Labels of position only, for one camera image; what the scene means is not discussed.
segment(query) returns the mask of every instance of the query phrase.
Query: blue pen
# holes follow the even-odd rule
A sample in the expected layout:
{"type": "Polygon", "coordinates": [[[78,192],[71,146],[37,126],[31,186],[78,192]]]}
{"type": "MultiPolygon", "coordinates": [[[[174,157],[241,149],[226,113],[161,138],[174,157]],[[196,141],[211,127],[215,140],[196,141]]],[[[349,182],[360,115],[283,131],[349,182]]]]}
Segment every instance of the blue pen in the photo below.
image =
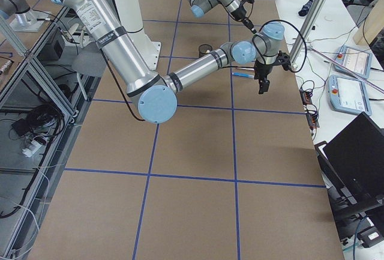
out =
{"type": "Polygon", "coordinates": [[[236,73],[236,72],[233,72],[232,75],[234,75],[234,76],[238,76],[238,77],[252,78],[252,79],[253,79],[253,76],[252,76],[252,75],[248,75],[248,74],[244,74],[244,73],[236,73]]]}

